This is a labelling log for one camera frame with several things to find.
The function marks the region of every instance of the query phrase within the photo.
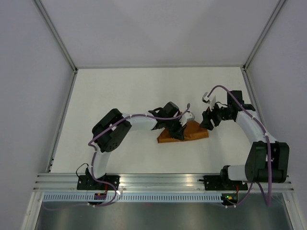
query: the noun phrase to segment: ventilation grille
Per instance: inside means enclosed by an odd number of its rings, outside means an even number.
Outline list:
[[[105,201],[110,201],[113,194],[108,192]],[[116,196],[117,202],[167,202],[167,203],[220,203],[221,193],[124,193]],[[45,193],[44,201],[85,201],[99,202],[95,193]]]

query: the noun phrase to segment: robotic arm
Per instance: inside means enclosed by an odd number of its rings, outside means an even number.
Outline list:
[[[206,111],[202,113],[202,128],[213,130],[222,120],[234,120],[245,132],[251,143],[251,149],[245,165],[224,166],[221,170],[222,180],[268,182],[269,170],[268,161],[272,166],[272,182],[283,183],[287,177],[287,167],[289,159],[289,146],[286,143],[278,142],[267,131],[265,134],[254,118],[259,121],[258,114],[251,104],[245,104],[242,98],[242,91],[231,91],[231,94],[238,100],[248,113],[227,94],[227,106],[219,107],[215,102],[215,97],[203,96],[203,101],[210,104]],[[270,140],[271,159],[268,159],[268,145],[266,137]]]
[[[101,153],[97,153],[94,161],[95,178],[100,178],[106,174],[106,165],[110,153],[121,144],[130,131],[166,128],[172,138],[184,140],[183,132],[187,122],[194,120],[194,114],[189,111],[182,116],[179,114],[179,108],[172,102],[167,103],[163,108],[156,108],[140,115],[129,115],[121,113],[118,109],[112,109],[94,126],[92,130],[94,138],[121,119],[129,116],[130,118],[120,122],[94,141],[101,150]]]

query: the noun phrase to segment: gray floor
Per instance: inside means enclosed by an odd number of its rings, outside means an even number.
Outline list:
[[[46,207],[67,206],[46,203]],[[107,207],[73,207],[61,211],[41,208],[38,230],[289,230],[284,204],[264,205],[261,195],[250,195],[235,209],[209,203],[115,203]]]

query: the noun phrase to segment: white table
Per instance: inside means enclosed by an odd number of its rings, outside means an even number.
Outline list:
[[[90,163],[93,126],[111,109],[128,114],[144,113],[172,101],[190,111],[198,122],[207,104],[205,92],[217,84],[229,90],[242,90],[249,103],[240,68],[146,68],[80,69],[61,131],[52,166],[53,173],[73,173]],[[222,89],[214,91],[226,103]],[[162,130],[129,132],[112,152],[108,173],[218,173],[227,164],[244,164],[250,143],[233,121],[224,121],[209,138],[188,142],[158,144]]]

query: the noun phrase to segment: orange cloth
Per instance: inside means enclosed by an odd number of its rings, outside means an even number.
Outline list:
[[[177,142],[177,141],[189,141],[198,140],[202,138],[208,138],[209,133],[205,128],[200,128],[200,124],[196,121],[189,121],[184,132],[184,140],[178,140],[171,138],[167,129],[164,129],[160,136],[157,138],[158,143]]]

